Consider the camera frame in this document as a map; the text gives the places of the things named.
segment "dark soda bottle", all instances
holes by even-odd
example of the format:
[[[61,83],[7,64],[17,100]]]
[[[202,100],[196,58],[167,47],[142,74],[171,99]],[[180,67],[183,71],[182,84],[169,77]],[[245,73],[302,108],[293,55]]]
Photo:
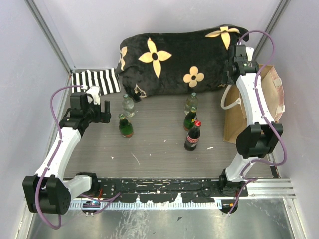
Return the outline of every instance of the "dark soda bottle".
[[[188,132],[186,141],[184,144],[184,147],[186,150],[194,151],[196,149],[197,143],[200,137],[200,129],[199,129],[200,127],[201,127],[201,122],[196,121],[194,127],[191,128],[191,130]]]
[[[124,114],[119,114],[120,125],[119,130],[121,135],[124,138],[130,138],[133,136],[133,126],[132,124],[125,118]]]
[[[190,108],[190,112],[186,115],[184,119],[184,129],[186,131],[189,131],[191,128],[193,128],[195,121],[197,120],[196,110],[197,107],[192,106]]]

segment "yellow flower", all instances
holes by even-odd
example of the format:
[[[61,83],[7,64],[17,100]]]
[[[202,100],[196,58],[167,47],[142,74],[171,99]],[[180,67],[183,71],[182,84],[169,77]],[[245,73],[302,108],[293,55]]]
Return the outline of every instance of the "yellow flower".
[[[120,61],[121,61],[121,70],[124,71],[124,65],[125,65],[125,61],[124,61],[124,57],[126,55],[128,51],[128,47],[125,46],[121,49],[121,58],[120,58]]]
[[[137,94],[138,92],[140,92],[140,93],[141,93],[141,95],[140,95],[141,98],[144,98],[144,97],[147,96],[147,95],[146,95],[146,92],[143,91],[137,84],[135,84],[134,92],[135,92],[135,94]]]
[[[190,74],[184,75],[184,82],[189,83],[190,87],[197,86],[197,82],[200,82],[204,79],[204,74],[198,73],[198,68],[196,66],[192,66],[189,72]]]
[[[205,37],[217,37],[217,36],[221,35],[221,39],[224,42],[226,50],[228,50],[228,47],[229,47],[229,44],[230,44],[229,32],[240,33],[239,30],[236,29],[236,28],[228,29],[228,26],[222,26],[219,31],[213,31],[213,32],[207,34]]]
[[[171,54],[166,51],[157,51],[155,43],[152,40],[148,39],[148,48],[150,52],[144,53],[142,56],[139,57],[139,60],[144,63],[151,63],[153,62],[153,68],[155,71],[156,76],[160,77],[160,61],[166,61]]]

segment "gray wall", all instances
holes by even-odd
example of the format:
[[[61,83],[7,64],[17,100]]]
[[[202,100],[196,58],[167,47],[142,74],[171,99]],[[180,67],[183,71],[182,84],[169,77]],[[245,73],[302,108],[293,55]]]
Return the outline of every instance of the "gray wall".
[[[277,45],[272,64],[282,78],[286,105],[281,123],[288,161],[279,170],[291,178],[307,232],[314,239],[319,233],[318,12],[317,0],[293,0],[272,33]],[[266,62],[270,54],[268,42],[258,61]],[[280,147],[275,154],[282,160]]]
[[[0,1],[0,36],[0,238],[10,239],[21,216],[22,181],[46,153],[51,93],[66,84],[67,72],[24,1]]]
[[[34,0],[77,69],[117,66],[119,46],[145,32],[234,24],[265,29],[279,0]],[[250,46],[255,47],[255,35]]]

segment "robotic arm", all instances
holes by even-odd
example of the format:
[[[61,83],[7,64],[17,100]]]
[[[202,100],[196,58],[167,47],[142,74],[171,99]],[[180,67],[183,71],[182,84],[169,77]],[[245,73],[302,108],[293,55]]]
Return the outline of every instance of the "robotic arm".
[[[99,94],[100,87],[92,86],[87,92],[76,92],[70,96],[71,107],[68,108],[59,124],[62,131],[62,143],[50,169],[45,174],[39,193],[39,204],[43,213],[65,214],[74,198],[82,193],[92,195],[99,190],[98,179],[94,173],[78,173],[72,180],[63,182],[66,165],[89,124],[110,122],[110,102],[105,101],[104,112],[101,112]],[[31,212],[37,212],[35,207],[36,185],[59,140],[57,136],[49,154],[35,175],[26,176],[22,183]]]
[[[221,190],[225,187],[240,187],[254,163],[273,152],[278,139],[264,117],[271,122],[279,135],[283,133],[283,126],[274,122],[262,91],[259,91],[259,99],[264,115],[259,107],[255,93],[255,78],[259,65],[256,61],[251,61],[251,51],[252,48],[246,48],[245,45],[231,46],[228,50],[229,60],[225,63],[223,83],[236,85],[239,89],[247,115],[247,128],[236,139],[237,154],[233,162],[219,177]],[[257,88],[261,88],[260,76],[257,79]]]

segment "black and white striped fabric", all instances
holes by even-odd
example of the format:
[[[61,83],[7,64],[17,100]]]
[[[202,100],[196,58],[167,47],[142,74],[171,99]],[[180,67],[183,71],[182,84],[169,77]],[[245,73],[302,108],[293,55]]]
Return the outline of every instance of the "black and white striped fabric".
[[[114,68],[103,71],[86,70],[80,73],[73,73],[72,84],[87,86],[87,89],[89,89],[91,86],[99,86],[102,90],[101,95],[107,95],[121,91],[119,79],[114,73]],[[79,87],[72,88],[72,92],[84,91],[86,90]]]

